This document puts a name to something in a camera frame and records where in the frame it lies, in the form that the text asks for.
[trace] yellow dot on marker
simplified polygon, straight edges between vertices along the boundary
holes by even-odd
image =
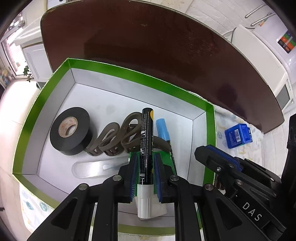
[[[150,111],[151,119],[153,120],[153,110]]]

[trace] cabinet door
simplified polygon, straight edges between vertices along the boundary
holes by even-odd
[[[33,45],[23,49],[27,64],[38,82],[47,82],[52,75],[52,69],[43,44]]]

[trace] marker with blue cap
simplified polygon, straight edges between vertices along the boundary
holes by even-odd
[[[158,137],[160,137],[161,139],[164,139],[167,143],[170,144],[171,147],[171,152],[170,152],[170,156],[174,165],[174,169],[177,175],[177,169],[176,169],[176,164],[175,164],[175,159],[174,159],[174,155],[173,155],[173,149],[172,149],[172,144],[170,142],[170,134],[168,133],[168,129],[166,127],[165,124],[165,120],[162,119],[158,119],[156,120],[156,127],[157,127],[157,132],[158,132]]]

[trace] clear plastic object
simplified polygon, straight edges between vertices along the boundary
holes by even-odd
[[[129,157],[115,157],[101,161],[75,162],[72,173],[76,178],[111,177],[118,174],[121,166],[128,164]]]

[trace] dark brown tabletop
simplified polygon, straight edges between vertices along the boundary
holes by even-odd
[[[111,63],[195,92],[264,133],[282,111],[253,66],[223,37],[184,14],[127,0],[74,1],[41,20],[56,70],[66,58]]]

